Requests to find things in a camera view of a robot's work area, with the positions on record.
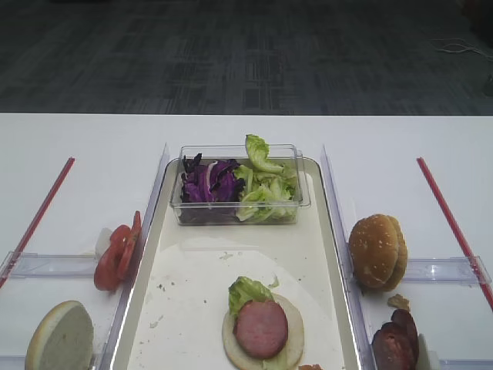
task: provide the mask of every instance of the white table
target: white table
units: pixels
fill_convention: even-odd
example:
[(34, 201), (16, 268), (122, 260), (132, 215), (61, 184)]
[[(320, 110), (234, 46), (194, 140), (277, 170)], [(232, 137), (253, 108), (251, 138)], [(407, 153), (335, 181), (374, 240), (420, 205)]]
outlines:
[(0, 114), (0, 258), (13, 251), (69, 156), (75, 164), (25, 251), (93, 251), (102, 227), (145, 212), (168, 143), (293, 143), (334, 167), (348, 230), (369, 214), (401, 222), (410, 257), (462, 256), (415, 161), (427, 161), (474, 253), (493, 271), (493, 119), (369, 116)]

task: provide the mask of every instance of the food item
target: food item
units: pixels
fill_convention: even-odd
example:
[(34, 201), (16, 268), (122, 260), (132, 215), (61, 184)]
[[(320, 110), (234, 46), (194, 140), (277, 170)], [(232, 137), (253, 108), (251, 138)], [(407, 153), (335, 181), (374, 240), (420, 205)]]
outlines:
[(405, 330), (387, 322), (375, 333), (371, 346), (377, 370), (414, 370), (415, 360)]
[(416, 362), (418, 362), (419, 358), (419, 344), (418, 344), (418, 330), (416, 329), (416, 324), (414, 323), (414, 319), (409, 313), (409, 311), (397, 309), (391, 316), (392, 322), (401, 326), (407, 335), (407, 339), (409, 339), (409, 343), (411, 344), (411, 348), (413, 350), (414, 358)]
[(94, 285), (100, 291), (114, 291), (128, 274), (136, 241), (142, 230), (140, 212), (136, 211), (133, 225), (117, 227), (109, 238), (111, 245), (99, 259), (94, 272)]
[(287, 318), (274, 301), (249, 301), (241, 308), (233, 333), (240, 347), (251, 357), (272, 358), (286, 344)]
[(407, 247), (397, 219), (374, 214), (359, 220), (349, 237), (356, 279), (367, 288), (392, 291), (407, 267)]
[(404, 298), (400, 294), (393, 295), (387, 299), (387, 304), (391, 307), (401, 308), (406, 311), (411, 311), (409, 307), (409, 300)]
[[(244, 276), (237, 278), (229, 292), (230, 309), (223, 321), (223, 345), (230, 361), (242, 370), (293, 368), (304, 350), (304, 325), (298, 309), (285, 297), (271, 293), (259, 281)], [(275, 325), (272, 322), (264, 325), (268, 328), (267, 334), (261, 331), (261, 321), (266, 318), (275, 321)], [(284, 318), (287, 340), (280, 348), (285, 339)], [(256, 330), (248, 330), (248, 325), (255, 326)], [(266, 358), (274, 352), (277, 353), (273, 357)]]
[(193, 159), (183, 158), (181, 200), (184, 203), (241, 202), (251, 207), (186, 208), (180, 215), (183, 223), (239, 222), (262, 223), (293, 220), (295, 205), (269, 207), (268, 203), (289, 202), (297, 188), (297, 172), (286, 163), (269, 160), (269, 146), (260, 137), (246, 135), (246, 151), (250, 163), (239, 164), (235, 159), (205, 163), (202, 154)]
[(323, 370), (320, 365), (301, 365), (298, 366), (298, 370)]
[(418, 331), (408, 311), (397, 309), (371, 342), (377, 370), (415, 370), (419, 359)]
[(25, 370), (88, 370), (94, 328), (78, 301), (56, 305), (36, 328), (25, 356)]

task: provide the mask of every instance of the sliced sausage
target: sliced sausage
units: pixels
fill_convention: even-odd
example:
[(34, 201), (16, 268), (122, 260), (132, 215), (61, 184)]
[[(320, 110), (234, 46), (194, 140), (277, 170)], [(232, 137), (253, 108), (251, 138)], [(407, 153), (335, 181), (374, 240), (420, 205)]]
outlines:
[(394, 322), (387, 322), (371, 342), (378, 370), (415, 370), (415, 360), (406, 331)]
[(284, 348), (287, 329), (286, 314), (278, 303), (250, 301), (241, 308), (233, 333), (249, 356), (264, 360)]
[(419, 344), (418, 344), (418, 330), (416, 330), (416, 324), (411, 314), (402, 309), (397, 309), (394, 311), (391, 317), (392, 322), (400, 325), (407, 334), (407, 338), (411, 343), (411, 347), (414, 353), (414, 359), (418, 362), (419, 357)]

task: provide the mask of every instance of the red straw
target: red straw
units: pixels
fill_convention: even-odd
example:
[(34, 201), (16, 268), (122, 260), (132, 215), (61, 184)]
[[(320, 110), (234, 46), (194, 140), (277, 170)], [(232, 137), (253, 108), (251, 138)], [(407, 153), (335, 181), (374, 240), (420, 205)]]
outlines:
[(24, 248), (27, 245), (27, 243), (29, 242), (29, 239), (31, 239), (31, 236), (34, 234), (34, 231), (36, 230), (36, 228), (39, 224), (39, 221), (41, 221), (43, 215), (45, 214), (46, 210), (48, 209), (49, 204), (52, 202), (53, 198), (55, 197), (56, 192), (59, 190), (60, 186), (62, 185), (63, 180), (66, 178), (67, 174), (69, 173), (70, 169), (72, 168), (74, 161), (75, 161), (75, 159), (72, 157), (67, 159), (65, 166), (62, 168), (62, 172), (60, 172), (55, 183), (53, 184), (52, 188), (50, 189), (48, 195), (46, 196), (45, 200), (41, 204), (41, 207), (38, 209), (38, 212), (36, 213), (36, 215), (32, 219), (31, 223), (29, 224), (28, 229), (25, 231), (24, 236), (22, 237), (21, 241), (18, 243), (17, 248), (15, 249), (14, 253), (12, 254), (10, 261), (8, 262), (8, 266), (5, 269), (5, 273), (3, 274), (3, 276), (0, 277), (0, 288), (7, 281), (8, 275), (12, 271), (12, 268), (14, 268), (15, 263), (17, 262), (18, 258), (21, 256), (21, 253), (24, 251)]
[(474, 259), (474, 254), (472, 253), (471, 247), (469, 247), (468, 241), (465, 240), (465, 236), (463, 235), (461, 228), (457, 224), (457, 221), (455, 220), (454, 215), (452, 214), (450, 208), (448, 208), (447, 202), (445, 202), (444, 196), (441, 194), (441, 191), (438, 188), (437, 183), (435, 183), (433, 176), (431, 175), (431, 172), (428, 169), (428, 166), (424, 162), (424, 159), (417, 158), (416, 160), (418, 161), (419, 167), (421, 168), (424, 177), (426, 177), (426, 180), (430, 185), (430, 188), (433, 191), (435, 198), (437, 198), (438, 204), (440, 204), (440, 208), (444, 213), (445, 218), (447, 218), (447, 222), (450, 225), (452, 232), (454, 233), (455, 238), (457, 239), (459, 245), (461, 246), (464, 256), (469, 257), (471, 261), (472, 270), (478, 277), (479, 284), (481, 285), (481, 289), (483, 290), (483, 294), (485, 295), (486, 300), (490, 304), (490, 308), (493, 310), (493, 292), (491, 291), (490, 285), (488, 283), (483, 282), (486, 281), (485, 276), (483, 275), (483, 271), (481, 270), (481, 268), (476, 263), (476, 260)]

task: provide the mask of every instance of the top bun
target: top bun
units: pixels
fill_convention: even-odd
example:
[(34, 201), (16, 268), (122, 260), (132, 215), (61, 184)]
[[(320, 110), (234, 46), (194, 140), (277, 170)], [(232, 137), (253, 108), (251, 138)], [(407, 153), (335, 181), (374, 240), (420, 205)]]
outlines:
[(399, 222), (392, 216), (374, 214), (359, 220), (349, 236), (354, 275), (371, 289), (392, 291), (407, 266), (407, 247)]

